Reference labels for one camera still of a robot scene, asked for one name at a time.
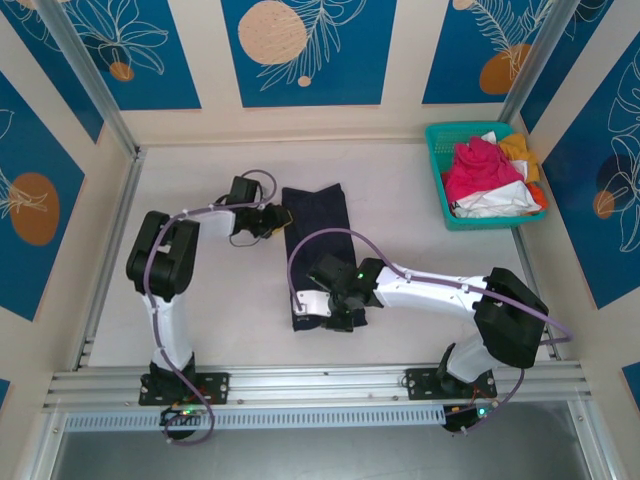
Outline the mustard yellow t-shirt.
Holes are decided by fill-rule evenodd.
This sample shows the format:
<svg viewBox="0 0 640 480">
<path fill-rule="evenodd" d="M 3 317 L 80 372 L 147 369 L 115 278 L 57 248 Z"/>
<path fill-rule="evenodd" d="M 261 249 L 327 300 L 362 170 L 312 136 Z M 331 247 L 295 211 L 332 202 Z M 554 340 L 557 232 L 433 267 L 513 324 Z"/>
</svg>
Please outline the mustard yellow t-shirt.
<svg viewBox="0 0 640 480">
<path fill-rule="evenodd" d="M 498 142 L 499 147 L 511 162 L 527 166 L 526 183 L 538 182 L 540 171 L 536 154 L 527 146 L 525 136 L 514 133 Z"/>
</svg>

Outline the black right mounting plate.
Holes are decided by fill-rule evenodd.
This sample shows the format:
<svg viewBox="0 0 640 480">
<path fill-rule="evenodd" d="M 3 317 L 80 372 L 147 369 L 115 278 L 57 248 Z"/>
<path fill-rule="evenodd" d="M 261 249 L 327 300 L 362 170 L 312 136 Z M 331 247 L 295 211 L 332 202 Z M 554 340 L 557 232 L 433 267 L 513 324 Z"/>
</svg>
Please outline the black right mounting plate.
<svg viewBox="0 0 640 480">
<path fill-rule="evenodd" d="M 493 372 L 488 370 L 474 382 L 465 383 L 436 368 L 407 369 L 401 380 L 410 400 L 470 400 L 475 392 L 494 398 L 497 389 Z"/>
</svg>

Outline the aluminium side rail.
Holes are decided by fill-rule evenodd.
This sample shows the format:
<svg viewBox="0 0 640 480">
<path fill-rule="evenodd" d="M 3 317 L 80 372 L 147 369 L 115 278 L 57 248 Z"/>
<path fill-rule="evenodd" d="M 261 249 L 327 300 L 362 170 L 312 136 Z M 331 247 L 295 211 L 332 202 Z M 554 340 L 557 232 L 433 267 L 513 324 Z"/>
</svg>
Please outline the aluminium side rail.
<svg viewBox="0 0 640 480">
<path fill-rule="evenodd" d="M 518 257 L 521 263 L 521 267 L 523 269 L 526 284 L 536 296 L 540 297 L 541 296 L 540 290 L 538 288 L 536 276 L 533 270 L 531 259 L 530 259 L 521 229 L 514 228 L 511 230 L 511 233 L 512 233 L 514 244 L 515 244 Z M 554 337 L 551 334 L 548 326 L 544 327 L 542 339 L 545 341 L 548 341 L 548 344 L 543 345 L 543 348 L 545 349 L 549 359 L 551 361 L 561 360 L 561 356 L 558 353 L 557 347 L 550 343 L 551 340 L 554 340 Z"/>
<path fill-rule="evenodd" d="M 84 349 L 97 332 L 147 151 L 147 148 L 138 148 L 136 156 L 130 162 L 122 191 L 118 197 L 117 208 L 109 229 L 99 275 L 90 297 L 88 313 L 85 316 L 84 329 L 79 337 L 75 355 L 70 363 L 72 371 L 76 371 L 83 366 Z"/>
</svg>

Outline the pile of mixed clothes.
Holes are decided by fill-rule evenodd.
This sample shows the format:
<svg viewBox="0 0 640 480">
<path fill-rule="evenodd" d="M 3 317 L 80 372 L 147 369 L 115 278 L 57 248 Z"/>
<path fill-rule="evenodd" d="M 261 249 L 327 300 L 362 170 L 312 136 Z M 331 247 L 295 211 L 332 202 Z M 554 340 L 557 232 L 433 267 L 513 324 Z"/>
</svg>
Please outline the pile of mixed clothes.
<svg viewBox="0 0 640 480">
<path fill-rule="evenodd" d="M 496 134 L 491 131 L 481 137 L 490 143 L 497 144 Z M 459 218 L 516 217 L 545 211 L 548 202 L 536 203 L 526 186 L 527 166 L 518 162 L 512 165 L 525 177 L 524 181 L 516 181 L 501 188 L 478 192 L 455 203 L 449 203 L 452 213 Z"/>
</svg>

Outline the navy blue t-shirt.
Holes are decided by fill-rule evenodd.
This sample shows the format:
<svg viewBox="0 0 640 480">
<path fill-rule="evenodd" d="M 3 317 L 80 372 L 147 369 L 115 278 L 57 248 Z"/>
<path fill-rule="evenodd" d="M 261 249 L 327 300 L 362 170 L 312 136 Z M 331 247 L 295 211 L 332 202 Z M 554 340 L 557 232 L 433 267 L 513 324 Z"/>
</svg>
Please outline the navy blue t-shirt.
<svg viewBox="0 0 640 480">
<path fill-rule="evenodd" d="M 282 189 L 282 205 L 292 216 L 285 228 L 287 259 L 296 246 L 308 235 L 328 228 L 350 228 L 346 199 L 340 184 L 316 192 L 294 188 Z M 307 274 L 325 254 L 352 267 L 356 256 L 351 237 L 344 233 L 327 233 L 308 241 L 297 253 L 291 268 L 291 281 L 296 291 L 319 290 L 320 287 Z"/>
</svg>

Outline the black controller board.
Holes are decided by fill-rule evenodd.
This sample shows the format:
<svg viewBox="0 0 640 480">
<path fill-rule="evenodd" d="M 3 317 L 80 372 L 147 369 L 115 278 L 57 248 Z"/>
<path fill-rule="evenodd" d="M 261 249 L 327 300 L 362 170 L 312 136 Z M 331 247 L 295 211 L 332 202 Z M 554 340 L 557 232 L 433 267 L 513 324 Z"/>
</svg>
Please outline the black controller board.
<svg viewBox="0 0 640 480">
<path fill-rule="evenodd" d="M 210 415 L 205 410 L 169 406 L 160 413 L 161 427 L 196 427 L 204 424 Z"/>
<path fill-rule="evenodd" d="M 463 434 L 481 425 L 493 412 L 494 408 L 487 405 L 445 406 L 443 428 L 453 434 Z"/>
</svg>

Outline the black mounting plate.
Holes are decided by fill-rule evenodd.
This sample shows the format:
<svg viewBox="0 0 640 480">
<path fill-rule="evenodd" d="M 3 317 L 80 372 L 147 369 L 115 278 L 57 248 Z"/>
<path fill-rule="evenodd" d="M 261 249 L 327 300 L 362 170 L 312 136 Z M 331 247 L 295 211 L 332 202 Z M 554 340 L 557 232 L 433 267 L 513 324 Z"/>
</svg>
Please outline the black mounting plate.
<svg viewBox="0 0 640 480">
<path fill-rule="evenodd" d="M 475 392 L 494 398 L 497 389 L 493 372 L 488 370 L 474 382 L 465 383 L 436 368 L 407 369 L 401 380 L 410 400 L 470 400 Z"/>
<path fill-rule="evenodd" d="M 230 375 L 228 373 L 196 373 L 191 383 L 211 405 L 227 403 Z M 150 373 L 141 376 L 138 404 L 170 406 L 176 403 L 201 404 L 195 393 L 175 375 L 160 379 Z"/>
</svg>

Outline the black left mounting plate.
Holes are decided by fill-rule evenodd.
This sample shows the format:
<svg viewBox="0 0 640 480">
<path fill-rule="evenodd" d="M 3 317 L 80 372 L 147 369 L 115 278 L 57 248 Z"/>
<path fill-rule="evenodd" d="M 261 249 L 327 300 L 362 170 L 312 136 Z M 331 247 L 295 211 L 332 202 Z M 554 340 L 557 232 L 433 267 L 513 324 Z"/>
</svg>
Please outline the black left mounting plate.
<svg viewBox="0 0 640 480">
<path fill-rule="evenodd" d="M 227 403 L 230 375 L 228 373 L 196 373 L 191 383 L 211 405 Z M 201 404 L 195 393 L 175 375 L 160 379 L 150 373 L 141 376 L 138 404 L 170 406 L 176 403 Z"/>
</svg>

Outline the teal plastic basket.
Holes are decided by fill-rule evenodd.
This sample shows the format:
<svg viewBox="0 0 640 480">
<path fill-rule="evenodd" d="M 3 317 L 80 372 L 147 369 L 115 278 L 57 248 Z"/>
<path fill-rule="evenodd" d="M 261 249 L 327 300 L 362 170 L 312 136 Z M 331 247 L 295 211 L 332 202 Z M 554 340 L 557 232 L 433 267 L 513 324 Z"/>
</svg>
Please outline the teal plastic basket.
<svg viewBox="0 0 640 480">
<path fill-rule="evenodd" d="M 481 136 L 493 131 L 498 141 L 514 133 L 508 123 L 497 121 L 467 121 L 437 123 L 426 127 L 425 140 L 429 153 L 429 162 L 439 198 L 440 209 L 445 227 L 449 231 L 512 229 L 521 225 L 537 222 L 545 218 L 541 211 L 516 217 L 489 217 L 466 219 L 456 217 L 449 206 L 442 175 L 449 172 L 453 165 L 454 147 L 467 143 L 473 136 Z"/>
</svg>

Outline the pink t-shirt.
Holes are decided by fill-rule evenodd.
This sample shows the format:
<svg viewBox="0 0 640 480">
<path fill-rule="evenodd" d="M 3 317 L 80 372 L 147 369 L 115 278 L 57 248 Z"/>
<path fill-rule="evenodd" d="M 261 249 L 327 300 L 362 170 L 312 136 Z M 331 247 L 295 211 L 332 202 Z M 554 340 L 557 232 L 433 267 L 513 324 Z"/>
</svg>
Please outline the pink t-shirt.
<svg viewBox="0 0 640 480">
<path fill-rule="evenodd" d="M 497 144 L 473 136 L 468 143 L 455 145 L 444 189 L 448 202 L 455 203 L 469 195 L 524 180 Z"/>
</svg>

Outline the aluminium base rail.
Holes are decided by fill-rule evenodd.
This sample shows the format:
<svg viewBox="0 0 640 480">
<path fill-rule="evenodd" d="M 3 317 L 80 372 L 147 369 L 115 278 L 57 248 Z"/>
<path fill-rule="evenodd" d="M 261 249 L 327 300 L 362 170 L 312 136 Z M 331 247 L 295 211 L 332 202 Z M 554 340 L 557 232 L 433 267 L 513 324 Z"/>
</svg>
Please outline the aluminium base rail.
<svg viewBox="0 0 640 480">
<path fill-rule="evenodd" d="M 229 409 L 391 406 L 410 403 L 417 381 L 402 364 L 373 366 L 206 367 L 229 379 L 204 389 L 205 398 Z M 82 368 L 53 374 L 44 397 L 46 412 L 138 409 L 143 370 Z M 513 402 L 592 398 L 580 363 L 543 361 L 526 371 Z"/>
</svg>

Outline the aluminium frame post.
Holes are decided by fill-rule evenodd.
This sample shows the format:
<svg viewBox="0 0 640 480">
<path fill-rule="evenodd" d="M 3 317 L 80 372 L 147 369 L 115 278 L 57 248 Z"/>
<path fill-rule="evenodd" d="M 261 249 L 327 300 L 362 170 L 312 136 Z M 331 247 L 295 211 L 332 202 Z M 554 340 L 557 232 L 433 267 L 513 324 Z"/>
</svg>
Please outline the aluminium frame post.
<svg viewBox="0 0 640 480">
<path fill-rule="evenodd" d="M 116 143 L 125 156 L 135 162 L 138 159 L 140 147 L 134 140 L 114 97 L 63 7 L 57 0 L 33 0 L 33 2 L 47 30 L 111 131 Z"/>
<path fill-rule="evenodd" d="M 496 122 L 498 139 L 517 131 L 530 133 L 578 60 L 587 40 L 578 26 L 582 0 L 547 0 L 549 13 L 516 76 Z"/>
</svg>

